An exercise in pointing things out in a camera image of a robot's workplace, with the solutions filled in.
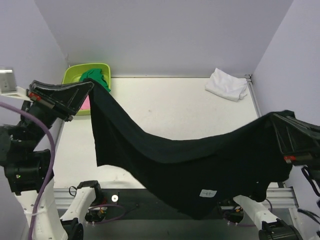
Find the black t-shirt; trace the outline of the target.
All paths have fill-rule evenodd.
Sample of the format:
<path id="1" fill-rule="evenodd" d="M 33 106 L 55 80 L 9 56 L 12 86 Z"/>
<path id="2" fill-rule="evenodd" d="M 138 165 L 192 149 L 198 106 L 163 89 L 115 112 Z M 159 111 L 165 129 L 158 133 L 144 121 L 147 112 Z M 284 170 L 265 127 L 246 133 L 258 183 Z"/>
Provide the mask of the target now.
<path id="1" fill-rule="evenodd" d="M 239 195 L 262 202 L 270 183 L 290 176 L 270 113 L 229 133 L 172 140 L 145 132 L 99 83 L 89 100 L 97 165 L 128 171 L 159 200 L 195 220 Z"/>

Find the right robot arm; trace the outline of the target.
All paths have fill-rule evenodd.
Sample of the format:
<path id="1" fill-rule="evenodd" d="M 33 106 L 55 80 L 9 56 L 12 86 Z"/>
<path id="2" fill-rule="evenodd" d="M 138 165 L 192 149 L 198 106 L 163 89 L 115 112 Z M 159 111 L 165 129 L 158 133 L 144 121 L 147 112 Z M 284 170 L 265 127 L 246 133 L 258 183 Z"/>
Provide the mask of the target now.
<path id="1" fill-rule="evenodd" d="M 293 166 L 300 166 L 314 193 L 320 189 L 320 128 L 296 119 L 289 110 L 270 112 L 233 132 L 231 142 L 220 155 L 232 161 L 228 174 L 237 184 L 233 198 L 217 204 L 222 216 L 240 225 L 247 214 L 259 229 L 261 240 L 300 240 L 298 230 L 273 214 L 262 202 L 271 182 L 289 178 Z M 240 192 L 240 169 L 245 170 L 246 191 Z"/>

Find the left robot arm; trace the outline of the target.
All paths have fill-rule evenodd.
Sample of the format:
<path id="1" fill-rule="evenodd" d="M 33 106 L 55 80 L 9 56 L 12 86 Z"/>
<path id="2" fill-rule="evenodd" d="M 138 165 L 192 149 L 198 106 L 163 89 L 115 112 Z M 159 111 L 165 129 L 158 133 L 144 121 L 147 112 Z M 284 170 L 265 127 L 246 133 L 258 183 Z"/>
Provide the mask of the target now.
<path id="1" fill-rule="evenodd" d="M 4 83 L 0 94 L 23 100 L 21 108 L 1 106 L 20 115 L 16 125 L 0 128 L 0 164 L 11 192 L 23 208 L 30 240 L 81 240 L 90 208 L 103 200 L 96 180 L 83 181 L 64 215 L 54 197 L 53 165 L 56 147 L 50 128 L 57 119 L 71 121 L 89 92 L 92 81 L 52 85 L 33 81 L 28 89 Z"/>

